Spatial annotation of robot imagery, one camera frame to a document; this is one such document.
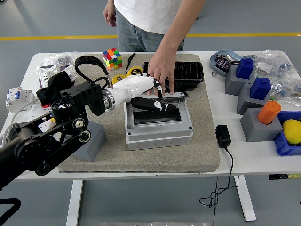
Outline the person's right hand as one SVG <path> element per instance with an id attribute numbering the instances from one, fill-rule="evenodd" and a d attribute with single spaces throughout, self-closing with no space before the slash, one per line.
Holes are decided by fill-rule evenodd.
<path id="1" fill-rule="evenodd" d="M 108 1 L 105 9 L 103 11 L 103 16 L 105 19 L 105 22 L 110 26 L 110 27 L 116 27 L 116 11 L 115 11 L 115 6 L 113 1 Z"/>

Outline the person's left hand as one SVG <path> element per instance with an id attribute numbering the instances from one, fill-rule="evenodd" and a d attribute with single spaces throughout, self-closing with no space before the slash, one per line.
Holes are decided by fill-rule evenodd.
<path id="1" fill-rule="evenodd" d="M 169 82 L 169 93 L 174 93 L 174 70 L 176 51 L 158 48 L 148 64 L 148 74 L 161 85 L 165 94 L 165 80 Z"/>

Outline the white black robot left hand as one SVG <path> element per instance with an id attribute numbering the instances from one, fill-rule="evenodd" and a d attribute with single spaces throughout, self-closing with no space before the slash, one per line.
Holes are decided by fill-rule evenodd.
<path id="1" fill-rule="evenodd" d="M 162 98 L 163 90 L 160 83 L 147 74 L 129 75 L 126 78 L 113 84 L 111 88 L 103 90 L 103 99 L 106 111 L 113 111 L 123 102 L 129 102 L 132 107 L 153 111 L 173 111 L 176 106 L 168 104 L 163 100 L 154 100 L 139 97 L 142 93 L 155 88 Z"/>

